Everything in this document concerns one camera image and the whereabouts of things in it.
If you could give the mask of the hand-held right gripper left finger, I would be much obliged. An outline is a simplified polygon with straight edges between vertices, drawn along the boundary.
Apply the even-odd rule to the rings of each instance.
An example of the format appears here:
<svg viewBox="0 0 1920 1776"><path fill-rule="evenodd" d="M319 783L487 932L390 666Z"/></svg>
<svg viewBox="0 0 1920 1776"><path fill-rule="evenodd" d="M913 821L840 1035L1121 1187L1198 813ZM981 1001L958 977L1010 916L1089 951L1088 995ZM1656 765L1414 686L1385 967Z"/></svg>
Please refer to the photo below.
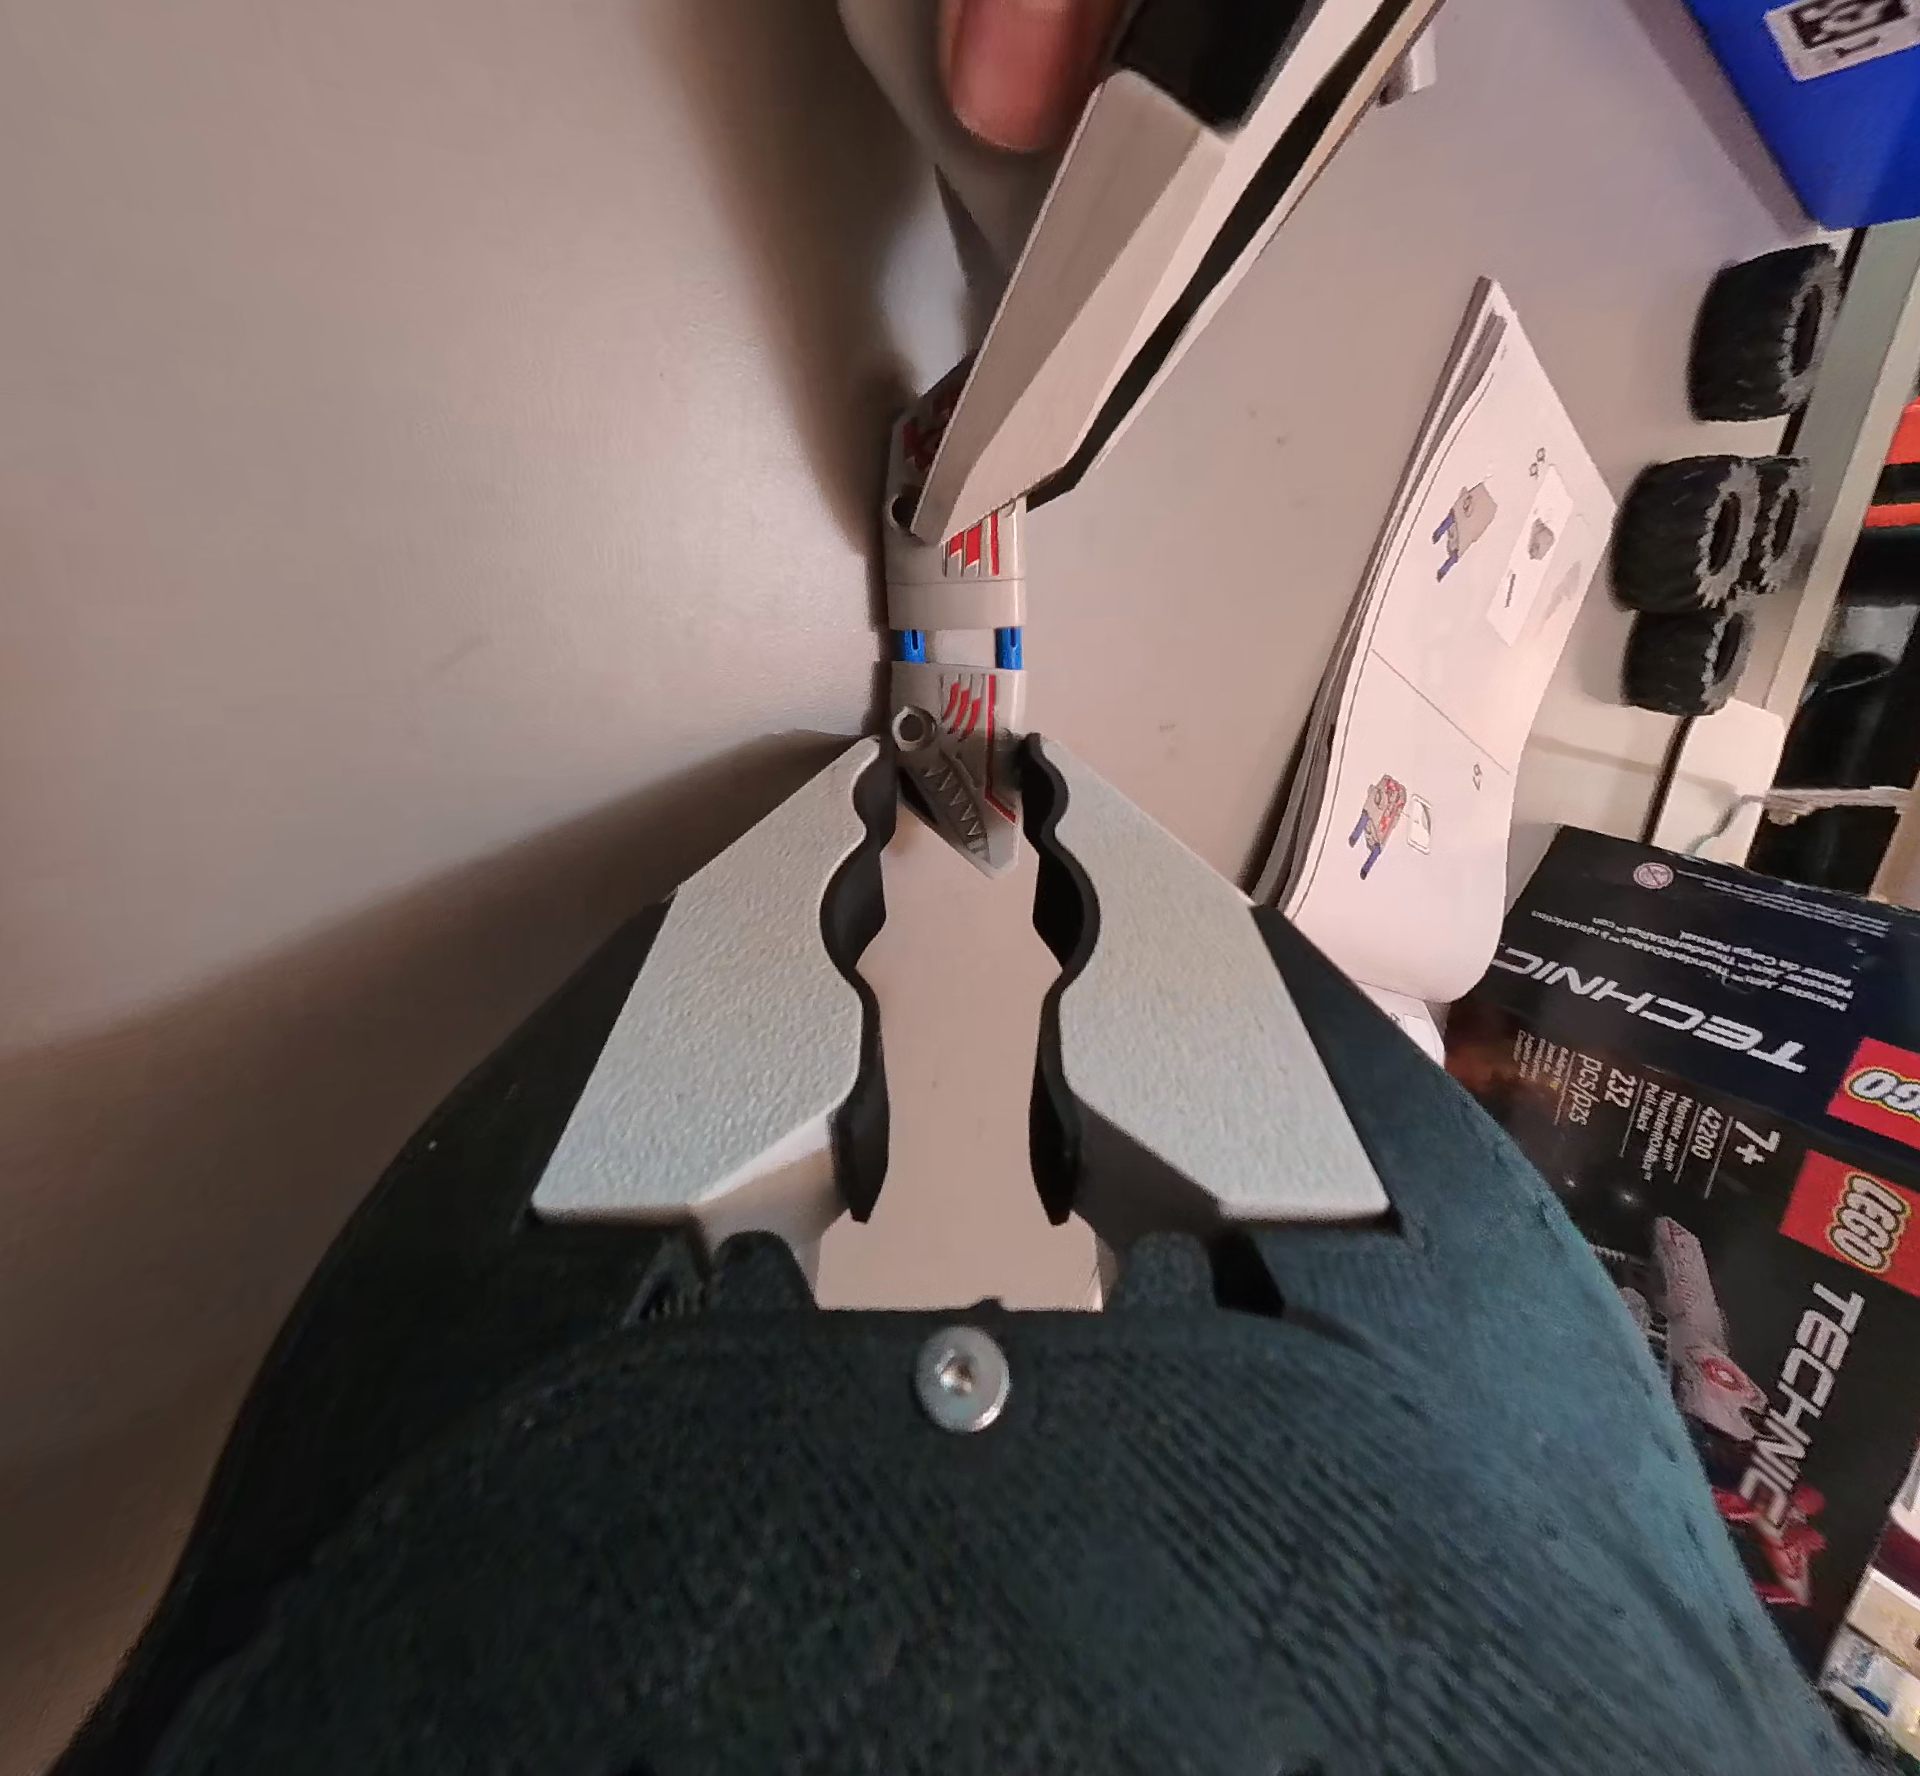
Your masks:
<svg viewBox="0 0 1920 1776"><path fill-rule="evenodd" d="M871 1218L892 1108L859 959L898 813L858 738L677 886L534 1190L544 1221L817 1243Z"/></svg>

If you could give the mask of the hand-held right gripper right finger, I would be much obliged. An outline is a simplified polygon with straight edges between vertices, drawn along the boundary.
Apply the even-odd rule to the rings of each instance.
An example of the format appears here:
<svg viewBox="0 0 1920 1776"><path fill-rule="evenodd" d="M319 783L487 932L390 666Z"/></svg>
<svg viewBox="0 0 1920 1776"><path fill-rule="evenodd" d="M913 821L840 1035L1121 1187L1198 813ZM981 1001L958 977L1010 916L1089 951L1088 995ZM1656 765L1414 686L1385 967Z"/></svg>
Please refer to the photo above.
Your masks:
<svg viewBox="0 0 1920 1776"><path fill-rule="evenodd" d="M1020 743L1042 995L1028 1164L1091 1235L1359 1227L1380 1173L1248 896L1045 734Z"/></svg>

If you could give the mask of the brick assembly with blue pins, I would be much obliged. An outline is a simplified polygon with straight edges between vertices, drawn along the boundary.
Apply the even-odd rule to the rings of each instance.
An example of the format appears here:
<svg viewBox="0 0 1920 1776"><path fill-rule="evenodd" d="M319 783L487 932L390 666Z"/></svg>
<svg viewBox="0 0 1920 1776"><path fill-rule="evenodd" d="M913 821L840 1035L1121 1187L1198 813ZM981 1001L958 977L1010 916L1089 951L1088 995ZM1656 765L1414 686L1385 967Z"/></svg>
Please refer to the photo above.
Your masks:
<svg viewBox="0 0 1920 1776"><path fill-rule="evenodd" d="M967 351L890 432L880 501L885 626L898 634L1006 630L1025 622L1028 499L1015 496L941 541L908 529L974 356Z"/></svg>

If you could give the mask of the grey toy brick teeth sticker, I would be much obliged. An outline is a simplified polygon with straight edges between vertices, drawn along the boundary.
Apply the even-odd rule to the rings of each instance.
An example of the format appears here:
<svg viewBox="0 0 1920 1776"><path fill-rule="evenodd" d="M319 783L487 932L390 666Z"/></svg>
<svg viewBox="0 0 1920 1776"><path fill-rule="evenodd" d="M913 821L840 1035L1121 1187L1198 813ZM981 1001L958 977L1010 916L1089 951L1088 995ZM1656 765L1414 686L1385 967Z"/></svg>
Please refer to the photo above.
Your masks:
<svg viewBox="0 0 1920 1776"><path fill-rule="evenodd" d="M1025 674L931 660L890 666L885 731L908 801L971 870L1010 874L1023 813Z"/></svg>

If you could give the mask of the grey desk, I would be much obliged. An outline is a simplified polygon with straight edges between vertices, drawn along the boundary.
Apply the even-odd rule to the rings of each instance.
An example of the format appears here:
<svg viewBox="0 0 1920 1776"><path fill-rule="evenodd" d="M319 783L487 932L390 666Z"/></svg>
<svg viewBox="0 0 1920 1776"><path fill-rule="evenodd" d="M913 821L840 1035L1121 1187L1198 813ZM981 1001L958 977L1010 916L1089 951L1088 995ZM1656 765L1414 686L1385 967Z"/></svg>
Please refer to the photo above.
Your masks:
<svg viewBox="0 0 1920 1776"><path fill-rule="evenodd" d="M1818 240L1680 0L1447 0L1107 455L1032 519L1032 726L1232 878L1270 813L1476 277L1611 491L1774 454L1692 419L1714 273Z"/></svg>

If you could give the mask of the open instruction booklet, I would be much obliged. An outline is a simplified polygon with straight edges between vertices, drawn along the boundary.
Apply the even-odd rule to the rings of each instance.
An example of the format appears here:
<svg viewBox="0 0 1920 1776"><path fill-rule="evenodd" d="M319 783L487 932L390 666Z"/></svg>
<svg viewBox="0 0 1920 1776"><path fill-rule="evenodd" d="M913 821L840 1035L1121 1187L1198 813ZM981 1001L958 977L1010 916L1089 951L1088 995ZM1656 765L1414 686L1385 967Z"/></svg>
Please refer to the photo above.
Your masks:
<svg viewBox="0 0 1920 1776"><path fill-rule="evenodd" d="M1251 888L1431 1056L1498 948L1523 750L1615 513L1479 276Z"/></svg>

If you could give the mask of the black toy set box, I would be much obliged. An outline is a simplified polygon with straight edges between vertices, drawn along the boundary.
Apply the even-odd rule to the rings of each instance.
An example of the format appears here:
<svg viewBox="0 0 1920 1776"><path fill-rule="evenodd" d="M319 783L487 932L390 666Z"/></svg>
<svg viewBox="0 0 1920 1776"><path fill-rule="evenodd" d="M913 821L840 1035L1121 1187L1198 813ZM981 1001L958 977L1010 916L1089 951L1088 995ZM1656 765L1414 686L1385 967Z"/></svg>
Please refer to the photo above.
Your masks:
<svg viewBox="0 0 1920 1776"><path fill-rule="evenodd" d="M1579 828L1445 1024L1808 1670L1916 1457L1916 1043L1913 911Z"/></svg>

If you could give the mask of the black toy tyre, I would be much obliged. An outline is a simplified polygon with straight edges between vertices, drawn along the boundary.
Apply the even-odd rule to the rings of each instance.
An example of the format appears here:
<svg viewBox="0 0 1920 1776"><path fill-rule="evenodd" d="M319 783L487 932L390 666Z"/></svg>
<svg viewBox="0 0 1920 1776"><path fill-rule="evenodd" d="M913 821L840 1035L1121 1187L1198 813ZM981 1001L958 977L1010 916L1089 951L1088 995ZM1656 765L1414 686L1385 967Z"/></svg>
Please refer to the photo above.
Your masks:
<svg viewBox="0 0 1920 1776"><path fill-rule="evenodd" d="M1643 468L1611 529L1614 599L1658 616L1732 604L1760 536L1762 496L1753 457L1698 454Z"/></svg>
<svg viewBox="0 0 1920 1776"><path fill-rule="evenodd" d="M1637 612L1621 652L1621 701L1675 718L1716 714L1742 680L1751 638L1753 610L1746 602Z"/></svg>
<svg viewBox="0 0 1920 1776"><path fill-rule="evenodd" d="M1688 357L1700 421L1790 419L1808 402L1843 285L1829 244L1755 253L1716 271Z"/></svg>

